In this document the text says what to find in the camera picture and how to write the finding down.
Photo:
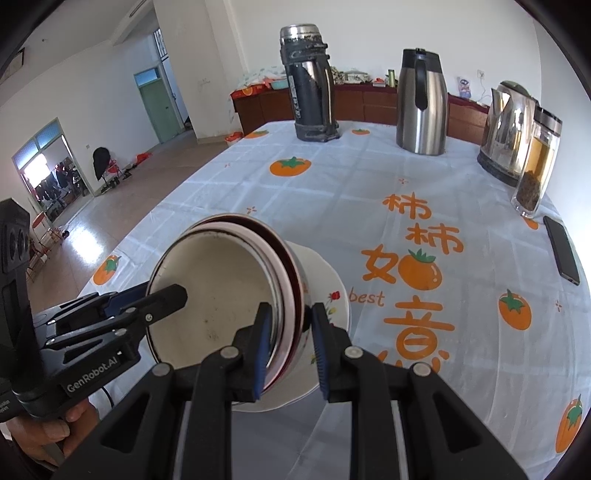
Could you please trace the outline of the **person's left hand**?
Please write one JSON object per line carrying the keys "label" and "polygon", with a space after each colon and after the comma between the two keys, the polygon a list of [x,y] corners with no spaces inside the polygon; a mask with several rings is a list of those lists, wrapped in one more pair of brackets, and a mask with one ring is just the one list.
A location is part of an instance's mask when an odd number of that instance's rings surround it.
{"label": "person's left hand", "polygon": [[45,446],[62,442],[63,455],[67,458],[98,423],[98,411],[85,399],[68,410],[64,420],[41,422],[29,417],[15,417],[7,422],[7,428],[26,455],[57,466],[58,462],[48,454]]}

